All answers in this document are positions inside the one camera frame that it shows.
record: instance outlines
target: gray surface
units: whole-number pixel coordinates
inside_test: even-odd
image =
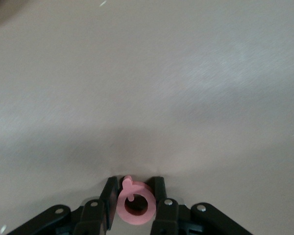
[[[294,0],[23,2],[0,15],[0,229],[132,174],[294,235]]]

